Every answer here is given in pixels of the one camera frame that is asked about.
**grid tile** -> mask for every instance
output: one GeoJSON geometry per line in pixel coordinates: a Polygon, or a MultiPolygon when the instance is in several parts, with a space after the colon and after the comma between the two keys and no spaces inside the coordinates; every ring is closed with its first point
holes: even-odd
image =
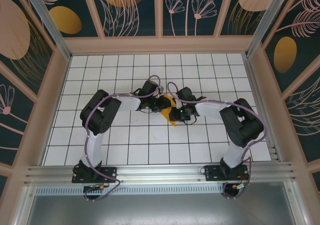
{"type": "MultiPolygon", "coordinates": [[[[87,133],[80,113],[97,89],[126,94],[141,88],[149,75],[160,76],[164,92],[171,81],[179,90],[189,87],[197,98],[228,102],[245,98],[257,111],[240,58],[240,54],[74,56],[43,164],[72,166],[81,159],[87,133]]],[[[117,113],[103,136],[103,165],[216,163],[228,149],[221,119],[198,117],[192,124],[192,117],[187,126],[182,122],[172,126],[159,112],[144,112],[117,113]]],[[[269,161],[267,143],[253,146],[245,157],[249,156],[253,161],[269,161]]]]}

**purple cable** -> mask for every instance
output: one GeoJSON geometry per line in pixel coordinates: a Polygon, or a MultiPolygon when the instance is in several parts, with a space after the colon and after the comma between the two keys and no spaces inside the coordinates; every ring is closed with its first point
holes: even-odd
{"type": "MultiPolygon", "coordinates": [[[[244,157],[245,157],[246,153],[248,152],[248,150],[250,149],[250,147],[252,147],[253,145],[255,145],[255,144],[259,143],[259,142],[261,142],[263,139],[265,139],[265,138],[267,137],[268,127],[267,127],[266,122],[263,120],[263,118],[262,118],[261,116],[259,116],[258,114],[256,114],[254,111],[250,110],[249,108],[247,108],[247,107],[245,107],[245,106],[242,106],[242,105],[239,105],[239,104],[236,104],[236,103],[233,103],[233,102],[219,101],[219,100],[214,100],[214,99],[207,99],[207,100],[201,100],[201,101],[187,101],[187,100],[182,100],[182,99],[178,98],[177,96],[175,96],[175,95],[170,91],[169,84],[174,85],[175,88],[176,88],[176,90],[178,91],[179,89],[178,89],[177,85],[176,85],[174,82],[170,81],[170,82],[168,82],[168,83],[166,84],[166,88],[167,88],[169,94],[170,94],[174,99],[176,99],[176,100],[178,100],[178,101],[180,101],[180,102],[182,102],[182,103],[186,103],[186,104],[200,104],[200,103],[210,102],[210,103],[216,103],[216,104],[231,105],[231,106],[235,106],[235,107],[238,107],[238,108],[240,108],[240,109],[246,110],[247,112],[251,113],[251,114],[254,115],[257,119],[260,120],[260,122],[262,123],[262,125],[263,125],[263,127],[264,127],[264,134],[263,134],[262,138],[260,138],[260,139],[258,139],[258,140],[256,140],[256,141],[253,141],[253,142],[251,142],[250,144],[248,144],[248,146],[246,147],[246,149],[244,150],[244,152],[243,152],[243,154],[242,154],[242,156],[241,156],[241,160],[242,160],[243,162],[246,162],[246,161],[249,160],[249,179],[248,179],[248,183],[249,183],[249,182],[250,182],[250,178],[251,178],[251,160],[252,160],[252,159],[251,159],[251,156],[250,156],[249,158],[247,158],[246,160],[244,160],[244,157]]],[[[228,184],[227,182],[223,184],[222,194],[223,194],[223,196],[224,196],[225,198],[233,198],[233,197],[230,196],[229,194],[225,193],[225,188],[226,188],[227,184],[228,184]]],[[[239,195],[237,195],[236,197],[238,198],[239,196],[241,196],[241,195],[244,193],[245,190],[246,190],[246,189],[244,188],[244,189],[242,190],[242,192],[241,192],[239,195]]]]}
{"type": "Polygon", "coordinates": [[[152,75],[148,78],[148,81],[151,79],[151,78],[157,78],[159,83],[158,83],[158,86],[156,87],[156,90],[154,90],[152,93],[148,94],[148,95],[144,95],[144,96],[138,96],[138,95],[133,95],[133,94],[111,94],[111,95],[108,95],[106,97],[104,97],[100,102],[98,102],[98,104],[93,108],[93,110],[90,112],[88,118],[86,119],[85,121],[85,125],[84,125],[84,128],[86,130],[86,133],[87,133],[87,136],[86,136],[86,139],[85,139],[85,143],[84,143],[84,154],[85,154],[85,159],[86,161],[88,162],[90,168],[95,171],[97,174],[99,174],[100,176],[104,177],[105,179],[110,179],[110,180],[113,180],[113,181],[116,181],[118,182],[118,184],[113,187],[110,191],[108,191],[105,195],[102,195],[102,196],[99,196],[97,199],[93,199],[93,200],[90,200],[88,197],[87,197],[87,193],[92,191],[92,189],[88,190],[85,194],[84,194],[84,197],[86,198],[87,201],[92,201],[92,202],[97,202],[97,201],[100,201],[102,199],[104,199],[105,197],[107,197],[110,193],[112,193],[121,183],[121,181],[119,179],[116,179],[116,178],[113,178],[111,176],[107,176],[101,172],[99,172],[97,169],[95,169],[95,167],[92,165],[91,161],[89,160],[89,156],[88,156],[88,141],[89,141],[89,136],[90,136],[90,132],[89,132],[89,129],[88,129],[88,123],[92,117],[92,115],[94,114],[94,112],[98,109],[98,107],[107,99],[109,98],[119,98],[119,97],[134,97],[134,98],[137,98],[137,99],[142,99],[142,98],[147,98],[147,97],[150,97],[152,96],[153,94],[155,94],[159,88],[160,88],[160,85],[161,85],[161,81],[160,81],[160,77],[157,76],[157,75],[152,75]]]}

